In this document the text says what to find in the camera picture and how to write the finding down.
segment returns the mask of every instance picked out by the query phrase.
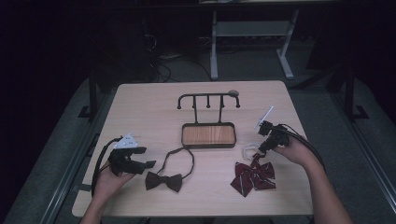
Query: floor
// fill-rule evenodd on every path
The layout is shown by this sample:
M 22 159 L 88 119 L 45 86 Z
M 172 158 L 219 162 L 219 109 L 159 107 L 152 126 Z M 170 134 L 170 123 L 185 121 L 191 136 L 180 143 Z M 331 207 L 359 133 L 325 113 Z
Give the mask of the floor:
M 278 42 L 259 48 L 241 48 L 223 51 L 218 56 L 219 81 L 282 80 L 290 87 L 319 71 L 306 70 L 313 41 L 293 41 L 287 54 L 295 79 L 287 80 L 276 57 Z M 170 52 L 166 56 L 175 56 Z M 154 82 L 210 81 L 209 53 L 183 55 L 174 60 L 163 60 L 161 76 Z M 396 223 L 394 207 L 386 192 L 387 183 L 396 186 L 396 128 L 376 104 L 370 90 L 358 80 L 355 82 L 355 105 L 362 105 L 369 119 L 350 122 L 342 110 L 344 90 L 330 94 L 323 78 L 302 91 L 290 91 L 301 123 L 311 143 L 325 161 L 328 175 L 336 192 L 356 223 Z M 78 186 L 90 161 L 90 151 L 97 134 L 106 120 L 106 113 L 115 94 L 99 94 L 99 111 L 95 119 L 78 118 L 80 109 L 89 103 L 88 81 L 71 99 L 63 116 L 46 144 L 34 170 L 14 203 L 5 223 L 78 223 L 71 214 Z M 271 217 L 276 224 L 308 223 L 309 217 Z M 105 217 L 104 223 L 145 223 L 140 217 Z M 179 220 L 194 223 L 197 218 Z M 267 217 L 222 217 L 215 223 L 265 223 Z M 176 223 L 173 219 L 152 219 L 151 223 Z

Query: black cable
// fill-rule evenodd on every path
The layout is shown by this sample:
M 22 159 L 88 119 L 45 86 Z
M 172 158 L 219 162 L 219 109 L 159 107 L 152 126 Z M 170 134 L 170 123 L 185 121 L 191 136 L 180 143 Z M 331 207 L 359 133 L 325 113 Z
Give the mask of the black cable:
M 102 167 L 102 168 L 99 170 L 99 174 L 100 174 L 103 170 L 105 170 L 107 167 L 109 167 L 109 166 L 110 166 L 110 164 L 107 165 L 107 166 Z
M 164 67 L 166 70 L 168 70 L 168 76 L 166 76 L 166 79 L 163 79 L 163 77 L 165 77 L 165 75 L 163 75 L 163 74 L 160 72 L 160 70 L 158 70 L 158 68 L 157 68 L 157 72 L 158 72 L 158 74 L 159 74 L 158 82 L 160 82 L 160 78 L 163 80 L 163 82 L 167 82 L 169 79 L 172 79 L 172 80 L 178 82 L 178 80 L 175 80 L 175 79 L 171 78 L 171 76 L 172 76 L 172 71 L 171 71 L 171 69 L 170 69 L 168 66 L 164 65 L 163 63 L 159 63 L 158 66 L 162 66 L 162 67 Z
M 292 131 L 294 131 L 296 134 L 300 135 L 300 134 L 297 133 L 293 128 L 291 128 L 289 125 L 287 125 L 287 124 L 280 124 L 280 125 L 286 126 L 287 128 L 289 128 L 289 129 L 291 129 Z
M 99 174 L 100 174 L 100 172 L 103 170 L 100 170 L 100 165 L 101 165 L 101 163 L 102 163 L 102 160 L 103 160 L 103 157 L 105 156 L 105 154 L 106 154 L 106 151 L 107 151 L 107 148 L 108 148 L 108 146 L 110 146 L 112 143 L 114 143 L 114 142 L 119 142 L 120 140 L 122 139 L 122 137 L 120 137 L 120 138 L 115 138 L 115 139 L 113 139 L 113 140 L 111 140 L 110 142 L 108 142 L 107 143 L 107 145 L 105 145 L 104 147 L 103 147 L 103 149 L 102 149 L 102 151 L 101 151 L 101 153 L 100 153 L 100 155 L 99 155 L 99 157 L 98 157 L 98 160 L 97 160 L 97 162 L 96 162 L 96 165 L 95 165 L 95 169 L 93 170 L 93 176 L 92 176 L 92 184 L 91 184 L 91 195 L 92 195 L 92 197 L 93 197 L 93 195 L 94 195 L 94 193 L 95 193 L 95 187 L 96 187 L 96 182 L 97 182 L 97 180 L 98 180 L 98 177 L 99 177 Z
M 280 131 L 282 133 L 286 133 L 292 137 L 294 137 L 295 139 L 299 140 L 303 145 L 305 145 L 313 154 L 314 156 L 318 159 L 318 161 L 320 162 L 320 164 L 323 167 L 324 172 L 326 173 L 326 167 L 324 165 L 323 159 L 320 157 L 319 153 L 317 152 L 317 150 L 314 148 L 314 146 L 312 146 L 307 140 L 305 140 L 301 135 L 299 135 L 298 133 L 292 133 L 289 130 L 284 130 L 284 129 L 280 129 L 277 127 L 272 127 L 272 128 L 268 128 L 269 130 L 276 130 L 276 131 Z
M 209 80 L 212 80 L 212 78 L 210 77 L 210 73 L 206 70 L 206 68 L 201 63 L 198 63 L 195 60 L 191 60 L 191 59 L 179 59 L 177 61 L 179 61 L 179 62 L 182 62 L 182 61 L 192 62 L 192 63 L 196 63 L 196 64 L 200 65 L 205 70 L 206 75 L 209 77 Z

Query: human arm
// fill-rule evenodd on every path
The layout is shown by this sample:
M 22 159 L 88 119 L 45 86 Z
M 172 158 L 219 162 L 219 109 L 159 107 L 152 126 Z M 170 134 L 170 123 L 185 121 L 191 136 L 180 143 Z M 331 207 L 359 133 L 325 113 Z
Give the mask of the human arm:
M 100 223 L 108 200 L 110 200 L 126 182 L 134 177 L 134 174 L 125 173 L 116 176 L 111 173 L 108 165 L 109 163 L 107 161 L 102 168 L 103 170 L 99 173 L 95 194 L 92 197 L 84 217 L 80 221 L 82 224 Z
M 352 223 L 347 211 L 335 194 L 324 169 L 315 155 L 299 140 L 290 137 L 288 147 L 274 151 L 305 169 L 311 188 L 315 223 Z

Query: metal stand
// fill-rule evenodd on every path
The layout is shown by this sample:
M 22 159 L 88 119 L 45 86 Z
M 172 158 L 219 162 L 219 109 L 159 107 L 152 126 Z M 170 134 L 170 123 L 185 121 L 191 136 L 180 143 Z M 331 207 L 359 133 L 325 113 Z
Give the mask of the metal stand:
M 295 9 L 289 21 L 217 21 L 217 11 L 213 12 L 212 21 L 212 50 L 210 52 L 210 77 L 219 78 L 218 58 L 216 55 L 217 36 L 268 36 L 283 35 L 285 42 L 281 49 L 277 49 L 277 57 L 282 65 L 287 79 L 293 79 L 286 52 L 294 31 L 299 10 Z
M 314 75 L 313 77 L 307 79 L 306 81 L 289 87 L 289 90 L 302 90 L 309 85 L 315 83 L 323 77 L 332 75 L 331 80 L 327 84 L 327 91 L 330 93 L 337 93 L 340 91 L 341 87 L 346 84 L 346 94 L 344 99 L 344 111 L 347 117 L 354 122 L 355 119 L 369 119 L 369 116 L 364 111 L 361 105 L 356 105 L 356 109 L 359 111 L 358 114 L 353 112 L 353 96 L 355 90 L 355 76 L 353 74 L 352 68 L 346 63 L 336 63 L 329 69 L 322 71 Z
M 79 118 L 89 118 L 89 122 L 91 122 L 97 112 L 96 82 L 95 82 L 93 71 L 91 71 L 88 81 L 90 84 L 90 105 L 83 106 L 81 111 L 79 112 L 78 117 Z
M 177 100 L 177 109 L 181 109 L 181 99 L 192 97 L 192 108 L 194 109 L 194 123 L 185 123 L 181 131 L 181 143 L 186 148 L 229 148 L 236 143 L 235 126 L 231 122 L 221 121 L 221 112 L 224 105 L 224 96 L 235 98 L 236 108 L 239 108 L 239 92 L 228 91 L 225 93 L 189 93 L 181 95 Z M 217 123 L 199 123 L 197 116 L 196 98 L 206 98 L 206 108 L 210 108 L 210 96 L 219 96 L 219 121 Z

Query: white tag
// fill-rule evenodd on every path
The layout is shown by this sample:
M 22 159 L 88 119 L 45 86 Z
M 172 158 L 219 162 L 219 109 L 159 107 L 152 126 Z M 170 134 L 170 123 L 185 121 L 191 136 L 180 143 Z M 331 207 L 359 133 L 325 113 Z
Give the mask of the white tag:
M 261 119 L 259 119 L 259 122 L 256 124 L 256 126 L 254 127 L 254 130 L 259 130 L 260 125 L 262 124 L 263 121 L 265 121 L 265 118 L 267 118 L 267 116 L 270 114 L 271 110 L 274 108 L 273 105 L 270 105 L 270 108 L 268 109 L 267 113 L 265 113 L 264 116 L 262 116 Z
M 130 147 L 138 147 L 139 144 L 134 140 L 132 135 L 128 133 L 123 137 L 113 148 L 120 149 L 120 148 L 130 148 Z

